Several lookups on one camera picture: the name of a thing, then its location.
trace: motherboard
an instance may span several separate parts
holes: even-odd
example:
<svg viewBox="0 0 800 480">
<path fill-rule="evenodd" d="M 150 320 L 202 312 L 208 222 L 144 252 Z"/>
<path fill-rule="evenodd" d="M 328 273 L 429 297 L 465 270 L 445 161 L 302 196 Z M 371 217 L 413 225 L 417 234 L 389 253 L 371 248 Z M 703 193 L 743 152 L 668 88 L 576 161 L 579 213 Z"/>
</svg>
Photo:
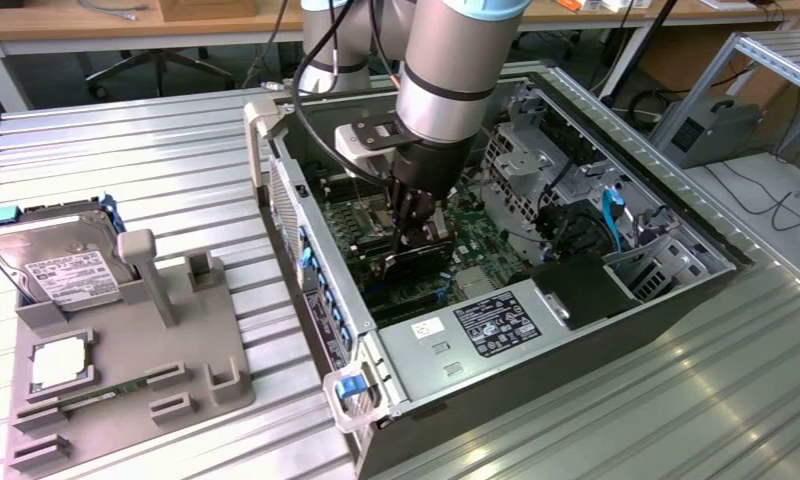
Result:
<svg viewBox="0 0 800 480">
<path fill-rule="evenodd" d="M 475 181 L 461 181 L 448 199 L 453 238 L 404 252 L 416 258 L 403 269 L 385 194 L 346 176 L 320 185 L 326 224 L 380 328 L 501 288 L 529 269 L 485 213 Z"/>
</svg>

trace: green circuit board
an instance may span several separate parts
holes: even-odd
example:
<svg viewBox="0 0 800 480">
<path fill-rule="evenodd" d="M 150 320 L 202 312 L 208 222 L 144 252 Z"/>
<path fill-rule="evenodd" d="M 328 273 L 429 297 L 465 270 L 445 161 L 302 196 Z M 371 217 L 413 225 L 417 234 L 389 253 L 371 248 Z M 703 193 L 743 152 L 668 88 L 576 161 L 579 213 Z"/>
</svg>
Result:
<svg viewBox="0 0 800 480">
<path fill-rule="evenodd" d="M 469 294 L 476 296 L 503 287 L 516 273 L 527 270 L 528 265 L 477 202 L 475 188 L 459 184 L 449 197 L 445 217 L 455 225 L 456 238 L 441 251 L 440 268 L 391 285 L 383 284 L 373 273 L 393 253 L 395 229 L 384 196 L 356 196 L 321 204 L 337 247 L 380 328 L 467 300 Z M 461 281 L 472 277 L 481 282 L 469 287 Z"/>
</svg>

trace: robotic arm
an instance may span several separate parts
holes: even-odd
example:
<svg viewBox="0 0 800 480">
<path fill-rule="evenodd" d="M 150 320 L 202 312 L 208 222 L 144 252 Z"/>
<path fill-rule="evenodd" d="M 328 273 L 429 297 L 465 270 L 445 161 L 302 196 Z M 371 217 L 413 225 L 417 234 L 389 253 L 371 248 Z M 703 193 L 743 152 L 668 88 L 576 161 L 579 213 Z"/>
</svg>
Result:
<svg viewBox="0 0 800 480">
<path fill-rule="evenodd" d="M 371 163 L 377 157 L 392 158 L 380 173 L 400 232 L 395 250 L 427 245 L 451 234 L 443 216 L 448 192 L 531 0 L 369 0 L 369 5 L 367 0 L 337 0 L 334 11 L 328 3 L 314 5 L 325 0 L 302 1 L 306 50 L 318 46 L 332 18 L 340 26 L 337 50 L 333 42 L 322 42 L 304 67 L 301 90 L 367 88 L 375 26 L 385 55 L 404 58 L 396 112 L 340 126 L 336 148 L 365 171 L 380 169 Z"/>
</svg>

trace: black label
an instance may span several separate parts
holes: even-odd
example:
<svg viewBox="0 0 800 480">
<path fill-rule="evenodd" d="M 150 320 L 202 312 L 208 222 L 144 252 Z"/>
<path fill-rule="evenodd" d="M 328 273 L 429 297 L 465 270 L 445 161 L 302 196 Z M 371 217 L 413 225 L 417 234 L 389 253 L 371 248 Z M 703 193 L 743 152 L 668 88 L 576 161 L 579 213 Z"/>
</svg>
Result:
<svg viewBox="0 0 800 480">
<path fill-rule="evenodd" d="M 346 365 L 346 352 L 344 351 L 344 347 L 338 340 L 337 329 L 333 325 L 334 321 L 326 312 L 320 294 L 316 291 L 312 291 L 305 292 L 304 295 L 308 310 L 310 311 L 310 317 L 317 326 L 317 333 L 320 334 L 320 340 L 322 341 L 322 348 L 329 357 L 329 362 L 332 362 L 334 369 L 338 369 Z"/>
<path fill-rule="evenodd" d="M 541 335 L 512 292 L 453 310 L 477 353 L 491 357 Z"/>
</svg>

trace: warning label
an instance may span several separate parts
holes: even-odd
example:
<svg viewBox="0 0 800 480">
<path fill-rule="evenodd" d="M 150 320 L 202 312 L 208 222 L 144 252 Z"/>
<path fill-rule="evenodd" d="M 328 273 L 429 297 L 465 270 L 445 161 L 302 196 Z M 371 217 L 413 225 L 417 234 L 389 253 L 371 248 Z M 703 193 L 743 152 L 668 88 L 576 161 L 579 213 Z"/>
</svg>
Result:
<svg viewBox="0 0 800 480">
<path fill-rule="evenodd" d="M 118 290 L 104 256 L 97 250 L 24 265 L 57 305 L 66 305 Z"/>
<path fill-rule="evenodd" d="M 497 355 L 541 335 L 512 292 L 453 310 L 477 353 Z"/>
</svg>

